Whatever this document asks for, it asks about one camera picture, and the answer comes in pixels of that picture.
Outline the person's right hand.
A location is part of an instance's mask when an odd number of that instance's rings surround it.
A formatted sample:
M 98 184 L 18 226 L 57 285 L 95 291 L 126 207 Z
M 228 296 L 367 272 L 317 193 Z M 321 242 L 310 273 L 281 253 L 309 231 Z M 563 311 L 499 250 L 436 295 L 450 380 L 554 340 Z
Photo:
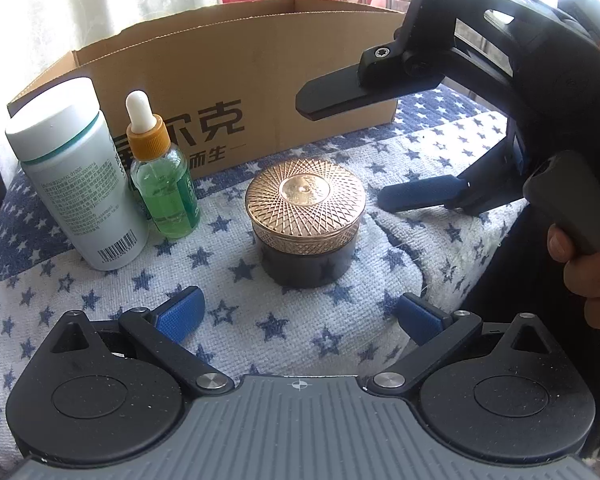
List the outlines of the person's right hand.
M 572 240 L 556 224 L 547 231 L 547 250 L 555 261 L 565 265 L 566 287 L 585 299 L 586 322 L 600 330 L 600 252 L 577 256 Z

